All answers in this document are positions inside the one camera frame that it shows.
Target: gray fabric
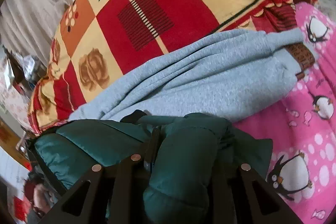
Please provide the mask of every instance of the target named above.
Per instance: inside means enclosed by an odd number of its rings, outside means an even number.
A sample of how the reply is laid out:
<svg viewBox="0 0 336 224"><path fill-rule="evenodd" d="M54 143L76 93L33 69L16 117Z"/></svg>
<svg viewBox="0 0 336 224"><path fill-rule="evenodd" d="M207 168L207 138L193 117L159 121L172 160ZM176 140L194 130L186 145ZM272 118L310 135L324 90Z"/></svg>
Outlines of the gray fabric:
<svg viewBox="0 0 336 224"><path fill-rule="evenodd" d="M27 224L38 224L41 218L32 209L29 210L27 214Z"/></svg>
<svg viewBox="0 0 336 224"><path fill-rule="evenodd" d="M298 28L209 35L132 70L79 107L69 120L119 121L136 109L162 116L202 112L232 122L243 119L293 88L300 67L285 49L275 51L301 41Z"/></svg>

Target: rose pattern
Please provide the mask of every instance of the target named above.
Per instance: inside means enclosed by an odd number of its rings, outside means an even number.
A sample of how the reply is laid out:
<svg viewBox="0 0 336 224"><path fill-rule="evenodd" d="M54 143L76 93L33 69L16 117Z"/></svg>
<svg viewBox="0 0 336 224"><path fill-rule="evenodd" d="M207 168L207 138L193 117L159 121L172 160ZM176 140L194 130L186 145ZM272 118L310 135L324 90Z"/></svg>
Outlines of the rose pattern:
<svg viewBox="0 0 336 224"><path fill-rule="evenodd" d="M79 60L80 81L89 91L96 89L98 84L102 89L107 88L110 81L106 60L97 48L89 54L84 54Z"/></svg>
<svg viewBox="0 0 336 224"><path fill-rule="evenodd" d="M50 99L43 93L42 91L42 87L47 83L49 82L48 80L41 83L40 85L40 98L39 98L39 101L40 101L40 104L41 104L41 107L42 107L42 112L46 115L49 114L49 110L50 110L50 107L51 107L51 101Z"/></svg>
<svg viewBox="0 0 336 224"><path fill-rule="evenodd" d="M53 75L53 63L49 63L47 67L47 74L46 76L41 80L41 84L45 85L49 81L53 81L55 79L55 76Z"/></svg>
<svg viewBox="0 0 336 224"><path fill-rule="evenodd" d="M60 53L61 53L61 47L58 43L58 40L55 38L54 41L52 42L53 45L53 51L52 51L52 61L56 63L56 65L58 65L58 60L60 57Z"/></svg>

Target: penguin print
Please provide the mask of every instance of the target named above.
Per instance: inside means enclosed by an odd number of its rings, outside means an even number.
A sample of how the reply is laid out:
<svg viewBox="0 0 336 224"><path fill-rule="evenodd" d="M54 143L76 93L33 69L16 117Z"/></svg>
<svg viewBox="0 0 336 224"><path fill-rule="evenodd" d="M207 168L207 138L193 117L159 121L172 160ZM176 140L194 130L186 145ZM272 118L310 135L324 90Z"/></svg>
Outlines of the penguin print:
<svg viewBox="0 0 336 224"><path fill-rule="evenodd" d="M281 163L283 157L280 157L273 170L268 174L267 182L273 186L277 193L293 201L294 198L290 197L290 194L295 194L307 187L311 188L312 183L309 179L309 171L303 152L299 152L298 155Z"/></svg>
<svg viewBox="0 0 336 224"><path fill-rule="evenodd" d="M334 103L332 99L327 96L315 96L313 107L314 112L316 112L323 120L329 120L334 114Z"/></svg>
<svg viewBox="0 0 336 224"><path fill-rule="evenodd" d="M328 31L328 27L319 21L316 17L312 17L308 24L306 24L308 39L312 43L323 42L327 39L324 38Z"/></svg>

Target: green jacket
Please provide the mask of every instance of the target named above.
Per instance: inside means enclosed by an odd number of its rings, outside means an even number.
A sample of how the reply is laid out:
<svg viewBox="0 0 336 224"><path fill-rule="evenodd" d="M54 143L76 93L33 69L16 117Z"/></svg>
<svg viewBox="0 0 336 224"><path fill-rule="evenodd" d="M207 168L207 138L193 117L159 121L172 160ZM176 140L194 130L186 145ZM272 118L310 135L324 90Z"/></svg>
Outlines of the green jacket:
<svg viewBox="0 0 336 224"><path fill-rule="evenodd" d="M93 165L115 165L137 153L155 127L164 140L143 198L147 215L156 223L198 223L205 216L215 160L248 163L266 177L272 140L256 140L224 118L201 113L143 116L136 124L74 121L43 134L30 148L46 178L63 195ZM182 218L169 219L181 211Z"/></svg>

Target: rivet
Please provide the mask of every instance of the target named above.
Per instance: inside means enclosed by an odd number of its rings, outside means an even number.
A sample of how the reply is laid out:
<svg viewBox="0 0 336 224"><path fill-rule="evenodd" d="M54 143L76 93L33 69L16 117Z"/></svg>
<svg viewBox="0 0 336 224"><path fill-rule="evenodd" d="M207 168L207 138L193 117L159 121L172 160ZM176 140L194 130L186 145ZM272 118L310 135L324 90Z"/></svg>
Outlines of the rivet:
<svg viewBox="0 0 336 224"><path fill-rule="evenodd" d="M131 156L131 160L133 160L133 161L141 160L141 155L139 155L139 154L133 154Z"/></svg>
<svg viewBox="0 0 336 224"><path fill-rule="evenodd" d="M92 171L93 172L99 172L101 170L101 165L100 164L95 164L92 166Z"/></svg>
<svg viewBox="0 0 336 224"><path fill-rule="evenodd" d="M240 166L244 171L249 171L251 170L251 166L249 164L242 164Z"/></svg>

